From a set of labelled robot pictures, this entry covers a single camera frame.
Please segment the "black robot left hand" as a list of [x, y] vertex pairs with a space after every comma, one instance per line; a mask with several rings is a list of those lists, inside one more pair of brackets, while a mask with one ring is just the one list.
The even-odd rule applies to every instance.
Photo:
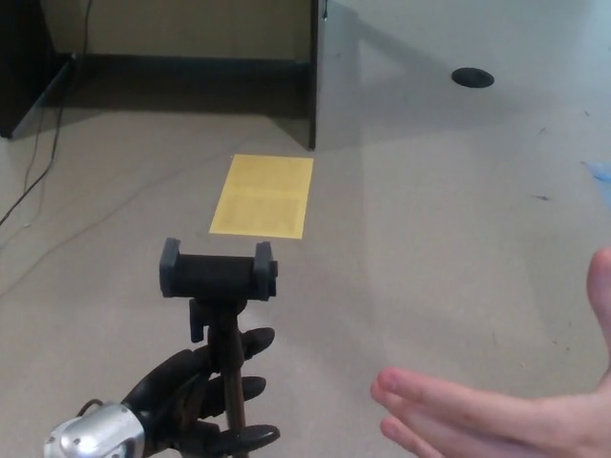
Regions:
[[122, 404], [142, 425], [143, 439], [114, 457], [151, 457], [170, 448], [184, 457], [229, 457], [266, 447], [281, 437], [271, 425], [222, 431], [207, 423], [228, 409], [210, 347], [182, 350], [147, 374]]

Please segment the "person's bare hand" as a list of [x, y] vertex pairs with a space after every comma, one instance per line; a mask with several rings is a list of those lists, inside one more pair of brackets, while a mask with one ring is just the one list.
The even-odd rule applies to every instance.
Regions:
[[521, 399], [397, 367], [379, 372], [372, 399], [382, 434], [418, 457], [607, 457], [610, 375], [590, 393]]

